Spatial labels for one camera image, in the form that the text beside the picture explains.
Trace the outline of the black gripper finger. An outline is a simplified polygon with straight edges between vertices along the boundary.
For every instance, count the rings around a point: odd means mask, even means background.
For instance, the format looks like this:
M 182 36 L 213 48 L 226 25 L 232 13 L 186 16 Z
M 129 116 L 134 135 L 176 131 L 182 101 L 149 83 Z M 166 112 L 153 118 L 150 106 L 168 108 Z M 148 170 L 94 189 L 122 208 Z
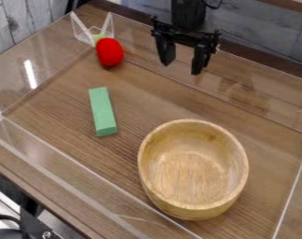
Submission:
M 209 65 L 212 60 L 212 50 L 204 45 L 196 46 L 196 54 L 193 59 L 192 74 L 197 76 L 202 69 Z
M 169 66 L 177 59 L 177 45 L 166 37 L 157 36 L 157 47 L 161 57 L 161 62 L 165 66 Z

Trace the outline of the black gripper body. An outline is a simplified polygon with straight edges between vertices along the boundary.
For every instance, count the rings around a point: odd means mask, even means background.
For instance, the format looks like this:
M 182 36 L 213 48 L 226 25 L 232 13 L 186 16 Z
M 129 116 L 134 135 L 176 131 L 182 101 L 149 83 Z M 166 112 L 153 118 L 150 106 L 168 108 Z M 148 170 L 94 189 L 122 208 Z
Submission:
M 212 52 L 218 52 L 220 30 L 212 32 L 206 32 L 204 29 L 185 31 L 158 17 L 153 17 L 152 22 L 152 36 L 156 37 L 157 49 L 160 52 L 165 52 L 169 49 L 169 45 L 176 43 L 189 47 L 204 44 Z

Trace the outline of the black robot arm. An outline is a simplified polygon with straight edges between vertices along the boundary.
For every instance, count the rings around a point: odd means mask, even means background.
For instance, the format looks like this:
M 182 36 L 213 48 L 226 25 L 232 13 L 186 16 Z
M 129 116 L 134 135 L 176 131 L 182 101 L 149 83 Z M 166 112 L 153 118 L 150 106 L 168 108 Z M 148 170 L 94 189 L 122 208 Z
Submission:
M 218 10 L 206 0 L 172 0 L 172 14 L 168 18 L 152 17 L 152 36 L 156 38 L 161 63 L 169 66 L 177 60 L 177 44 L 194 49 L 192 74 L 200 75 L 209 66 L 212 55 L 218 51 L 221 31 L 206 25 L 208 9 Z

